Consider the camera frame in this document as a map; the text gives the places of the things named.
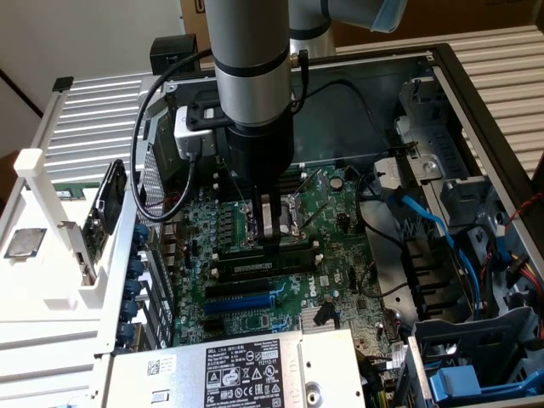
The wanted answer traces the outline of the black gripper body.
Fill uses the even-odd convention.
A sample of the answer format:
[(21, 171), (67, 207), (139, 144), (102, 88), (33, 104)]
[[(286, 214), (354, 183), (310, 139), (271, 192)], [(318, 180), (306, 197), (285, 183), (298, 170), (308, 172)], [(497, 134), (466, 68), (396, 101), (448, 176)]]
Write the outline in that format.
[(293, 134), (290, 110), (285, 110), (264, 126), (227, 127), (226, 140), (232, 168), (260, 194), (268, 194), (292, 164)]

